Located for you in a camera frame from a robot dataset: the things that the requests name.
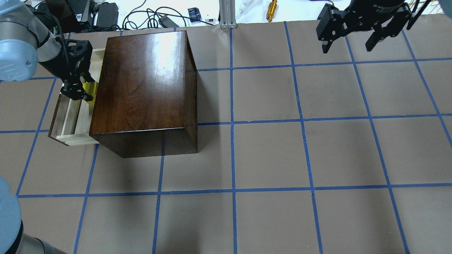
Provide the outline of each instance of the blue tape line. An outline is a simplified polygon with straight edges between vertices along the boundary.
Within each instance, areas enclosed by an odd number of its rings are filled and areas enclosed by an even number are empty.
[[[0,131],[1,133],[33,133],[36,132],[36,130],[20,130],[20,131]]]
[[[410,42],[408,41],[408,38],[407,38],[407,36],[406,36],[406,34],[405,34],[405,32],[403,30],[402,30],[402,34],[403,34],[403,37],[405,38],[406,45],[408,46],[408,49],[410,50],[411,56],[412,56],[412,58],[414,60],[414,64],[416,65],[416,68],[418,69],[419,75],[421,76],[421,79],[422,79],[422,82],[423,82],[423,84],[425,86],[425,89],[427,90],[427,93],[428,93],[428,95],[430,97],[430,100],[432,101],[432,104],[435,107],[435,111],[438,114],[439,121],[441,121],[441,124],[443,126],[444,132],[446,133],[446,136],[447,136],[447,140],[449,140],[449,144],[452,147],[452,138],[451,138],[451,136],[449,134],[449,131],[448,131],[447,126],[446,126],[446,123],[444,122],[444,119],[443,119],[443,117],[442,117],[442,115],[441,115],[441,113],[439,111],[438,105],[436,104],[435,99],[433,98],[433,94],[430,91],[430,88],[428,87],[427,81],[425,80],[424,75],[422,74],[421,68],[419,67],[419,63],[418,63],[416,57],[414,56],[414,52],[413,52],[413,49],[410,46]]]
[[[118,192],[118,193],[90,193],[89,197],[126,197],[126,196],[153,196],[158,195],[157,191],[146,192]]]
[[[425,188],[425,187],[450,187],[452,183],[405,183],[391,184],[391,188]],[[387,185],[351,185],[351,186],[316,186],[315,190],[359,190],[359,189],[384,189]],[[155,196],[160,195],[190,195],[207,193],[233,193],[233,192],[280,192],[280,191],[311,191],[310,187],[281,187],[281,188],[237,188],[232,189],[208,189],[187,191],[149,191],[127,193],[90,193],[88,197],[124,197],[124,196]],[[73,198],[84,197],[85,194],[21,194],[18,198]]]
[[[236,192],[276,192],[276,191],[310,191],[310,187],[282,187],[282,188],[242,188]]]
[[[436,114],[425,114],[425,115],[395,115],[395,116],[372,116],[373,119],[391,119],[391,118],[430,118],[430,117],[437,117]]]
[[[30,165],[31,156],[33,155],[34,146],[36,145],[36,140],[38,140],[38,134],[41,130],[42,122],[44,121],[44,115],[47,111],[47,106],[49,105],[50,97],[52,96],[53,87],[55,86],[56,78],[53,79],[52,86],[50,87],[49,94],[47,96],[46,104],[44,105],[44,109],[42,111],[41,120],[39,120],[38,128],[36,129],[36,133],[34,135],[33,143],[30,148],[30,152],[28,154],[27,163],[25,163],[24,171],[22,172],[22,176],[20,177],[19,186],[17,187],[16,196],[19,195],[20,189],[22,188],[22,184],[24,183],[25,175],[28,170],[28,165]]]
[[[417,61],[449,61],[452,58],[428,58],[428,59],[416,59]],[[412,59],[407,60],[382,60],[382,61],[358,61],[355,64],[378,64],[378,63],[398,63],[398,62],[414,62]],[[353,62],[332,62],[332,63],[308,63],[308,64],[294,64],[295,67],[303,66],[329,66],[329,65],[348,65]],[[199,69],[198,71],[224,71],[224,70],[245,70],[245,69],[267,69],[267,68],[285,68],[292,65],[269,65],[269,66],[243,66],[243,67],[226,67],[226,68],[210,68]]]
[[[206,126],[206,125],[228,125],[231,122],[199,122],[198,126]]]
[[[307,145],[307,141],[306,141],[305,124],[304,124],[304,120],[303,120],[303,112],[301,110],[300,95],[298,93],[298,83],[297,83],[297,75],[295,73],[295,65],[294,65],[293,53],[292,53],[292,44],[290,42],[289,30],[287,28],[286,21],[284,21],[284,29],[286,30],[287,43],[289,45],[290,61],[292,64],[293,83],[295,85],[295,96],[297,97],[298,113],[300,114],[301,133],[303,136],[303,145],[304,145],[304,149],[305,149],[306,165],[308,168],[309,186],[311,189],[311,199],[312,199],[312,208],[313,208],[313,212],[314,212],[315,230],[317,232],[317,241],[318,241],[318,245],[319,245],[319,252],[320,252],[320,254],[323,254],[323,245],[322,245],[322,238],[321,238],[321,234],[320,234],[319,216],[317,213],[317,202],[315,201],[314,180],[312,178],[312,171],[311,171],[311,161],[309,159],[309,150],[308,150],[308,145]]]
[[[353,185],[353,186],[325,186],[316,187],[315,190],[358,190],[358,189],[384,189],[387,185]]]
[[[368,117],[343,117],[343,118],[308,118],[304,119],[305,122],[311,121],[340,121],[340,120],[360,120],[360,119],[369,119]]]
[[[355,62],[355,64],[369,64],[369,63],[405,63],[405,62],[412,62],[413,59],[407,59],[407,60],[384,60],[384,61],[358,61]]]
[[[85,195],[84,195],[85,198],[83,199],[83,206],[82,206],[82,211],[80,213],[80,220],[79,220],[79,226],[77,228],[77,235],[75,237],[74,254],[77,253],[77,249],[79,246],[80,232],[82,230],[83,218],[85,216],[86,202],[88,201],[88,197],[89,197],[89,189],[91,187],[91,180],[93,178],[94,166],[96,164],[98,149],[99,149],[99,144],[96,144],[96,146],[94,148],[93,161],[91,162],[91,169],[89,170],[88,183],[86,184],[86,190],[85,190]]]
[[[55,79],[55,77],[37,77],[37,78],[31,78],[29,80],[52,80]]]
[[[371,125],[371,128],[372,128],[373,137],[375,139],[375,144],[377,145],[378,155],[380,156],[380,161],[381,161],[381,167],[383,168],[383,173],[385,175],[386,184],[387,184],[388,190],[389,190],[389,196],[391,197],[392,207],[394,209],[395,219],[397,220],[397,225],[399,227],[399,232],[400,232],[400,236],[402,238],[403,247],[405,249],[405,253],[409,254],[410,250],[408,249],[408,244],[406,242],[405,233],[403,231],[402,223],[400,221],[399,211],[397,209],[396,200],[394,199],[394,194],[392,192],[391,182],[389,181],[389,176],[388,176],[388,172],[386,170],[386,164],[385,164],[385,160],[383,158],[383,153],[381,151],[380,142],[378,140],[377,132],[375,130],[375,125],[373,124],[372,114],[371,114],[370,109],[369,109],[369,104],[367,103],[366,94],[364,93],[363,84],[361,82],[361,78],[359,76],[358,68],[356,67],[355,59],[353,57],[352,48],[350,47],[350,42],[348,41],[348,37],[347,36],[345,36],[345,41],[347,43],[347,47],[348,47],[348,51],[350,53],[350,57],[352,58],[353,68],[355,69],[355,74],[356,74],[356,78],[358,80],[359,89],[361,90],[361,94],[363,96],[363,101],[364,101],[364,105],[366,106],[366,111],[367,111],[367,115],[369,117],[369,122],[370,122],[370,125]]]
[[[234,124],[247,124],[247,123],[272,123],[272,122],[299,122],[300,119],[281,119],[281,120],[254,120],[254,121],[237,121]]]
[[[233,67],[234,70],[248,70],[248,69],[269,69],[269,68],[285,68],[292,65],[269,65],[269,66],[245,66],[245,67]]]
[[[232,174],[232,226],[234,232],[234,254],[237,254],[237,202],[235,200],[235,149],[234,149],[234,58],[232,28],[229,29],[230,88],[231,88],[231,174]]]
[[[344,65],[344,64],[352,64],[352,62],[295,64],[294,66],[302,67],[302,66],[326,66],[326,65]]]
[[[72,194],[24,194],[18,195],[18,198],[74,198],[74,197],[84,197],[81,193]]]
[[[154,239],[152,242],[152,254],[155,254],[157,248],[157,234],[159,229],[159,216],[160,216],[160,198],[162,192],[162,181],[163,181],[163,166],[165,162],[165,156],[162,155],[160,158],[160,174],[159,174],[159,187],[157,195],[157,205],[155,206],[155,220],[154,220]]]
[[[211,68],[211,69],[198,69],[198,71],[225,71],[230,70],[231,68]]]
[[[452,186],[452,183],[407,183],[391,185],[392,188],[444,187],[444,186]]]
[[[187,191],[162,191],[162,195],[187,195],[206,193],[231,193],[232,189],[187,190]]]
[[[452,113],[441,114],[442,116],[450,117]],[[425,115],[392,115],[392,116],[372,116],[373,119],[391,119],[391,118],[429,118],[437,117],[437,114],[425,114]],[[369,119],[369,117],[337,117],[337,118],[305,118],[303,121],[341,121],[341,120],[360,120]],[[300,119],[278,119],[278,120],[253,120],[253,121],[235,121],[234,124],[248,124],[248,123],[273,123],[273,122],[299,122]],[[231,122],[199,122],[198,126],[210,126],[210,125],[229,125]],[[49,132],[50,130],[39,130],[38,132]],[[0,131],[2,133],[33,133],[36,130],[16,130],[16,131]]]
[[[446,58],[426,58],[426,59],[416,59],[416,61],[422,61],[422,62],[425,62],[425,61],[449,61],[449,60],[452,60],[452,57],[446,57]]]

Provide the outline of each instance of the cable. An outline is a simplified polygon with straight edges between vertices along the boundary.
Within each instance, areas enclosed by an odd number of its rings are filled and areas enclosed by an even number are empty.
[[[66,42],[65,42],[65,39],[64,39],[63,29],[61,28],[60,21],[55,16],[53,16],[52,14],[48,14],[48,13],[44,13],[44,12],[33,12],[33,14],[35,14],[35,15],[36,14],[38,14],[38,15],[46,15],[46,16],[51,17],[55,21],[56,26],[58,27],[59,34],[60,34],[60,37],[56,37],[55,39],[63,47],[63,55],[64,55],[64,58],[66,60],[67,69],[69,71],[69,74],[72,75],[71,64],[69,63],[69,57],[68,57],[68,53],[67,53],[68,49],[67,49],[67,45],[66,45]]]
[[[162,13],[162,12],[154,12],[154,11],[149,11],[149,10],[136,10],[136,11],[132,11],[131,13],[129,13],[129,14],[126,16],[126,18],[128,18],[130,15],[132,15],[132,14],[134,14],[134,13],[139,13],[139,12],[151,12],[151,13],[158,14],[158,15],[167,15],[167,16],[172,16],[172,17],[181,17],[181,18],[184,18],[184,19],[190,19],[189,17],[185,17],[185,16],[173,15],[173,14]],[[198,21],[201,22],[201,23],[205,23],[205,24],[211,25],[211,26],[214,25],[214,24],[211,24],[211,23],[209,23],[209,22],[202,21],[202,20],[198,20]]]
[[[152,9],[147,8],[146,9],[146,13],[147,13],[147,17],[148,17],[148,22],[147,22],[147,27],[148,28],[158,28],[159,27],[159,22],[157,21],[157,19],[155,18],[155,16],[157,16],[158,18],[161,18],[162,16],[159,16],[157,14],[155,14],[155,11],[153,11]]]
[[[317,2],[317,1],[327,1],[327,2],[330,2],[333,6],[334,6],[334,3],[333,3],[333,1],[331,1],[331,0],[309,0],[309,1],[311,1],[311,2]]]
[[[157,13],[160,9],[171,9],[171,10],[177,12],[177,14],[179,14],[179,16],[180,16],[180,17],[182,18],[182,20],[184,21],[185,27],[187,27],[187,23],[185,22],[185,19],[184,19],[184,17],[182,16],[182,14],[181,14],[180,12],[176,11],[176,10],[173,9],[173,8],[166,7],[166,6],[162,6],[162,7],[157,8],[157,9],[155,10],[155,12]]]
[[[80,25],[83,27],[82,33],[91,33],[91,32],[111,32],[116,30],[130,30],[127,28],[120,28],[118,25],[113,25],[111,27],[100,27],[96,25],[86,24],[86,23],[80,23]]]
[[[141,7],[146,3],[146,1],[147,1],[147,0],[144,0],[143,3],[142,3],[140,6],[134,8],[129,14],[126,15],[126,17],[125,17],[124,20],[122,21],[122,28],[125,28],[125,27],[124,27],[124,23],[126,22],[126,19],[127,19],[127,21],[129,21],[129,16],[130,16],[130,14],[132,14],[136,9],[141,8]]]
[[[36,10],[37,10],[37,7],[40,5],[40,4],[42,4],[42,3],[45,3],[45,1],[42,1],[42,2],[39,2],[37,5],[35,5],[33,8],[35,8]]]

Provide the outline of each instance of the wooden box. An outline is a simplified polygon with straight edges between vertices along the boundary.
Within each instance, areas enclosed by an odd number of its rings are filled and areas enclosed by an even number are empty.
[[[185,31],[111,37],[89,135],[123,158],[196,153],[196,85]]]

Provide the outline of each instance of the open drawer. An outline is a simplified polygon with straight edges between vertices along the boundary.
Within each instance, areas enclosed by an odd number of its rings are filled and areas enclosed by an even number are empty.
[[[94,49],[89,72],[99,82],[105,49]],[[49,137],[67,146],[98,144],[89,136],[94,105],[59,95],[50,125]]]

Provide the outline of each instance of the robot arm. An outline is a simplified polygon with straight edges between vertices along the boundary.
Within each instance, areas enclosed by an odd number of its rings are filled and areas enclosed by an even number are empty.
[[[386,37],[396,37],[407,23],[407,30],[410,30],[430,2],[426,0],[415,15],[418,3],[411,11],[404,0],[352,0],[345,10],[325,4],[316,29],[317,37],[323,43],[323,53],[328,52],[333,41],[351,32],[374,30],[366,42],[367,51],[371,51]],[[451,1],[442,0],[443,3],[450,7]]]
[[[62,94],[91,101],[80,76],[87,82],[94,81],[89,74],[92,51],[89,41],[56,38],[21,1],[0,2],[1,80],[28,80],[39,62],[63,81]]]

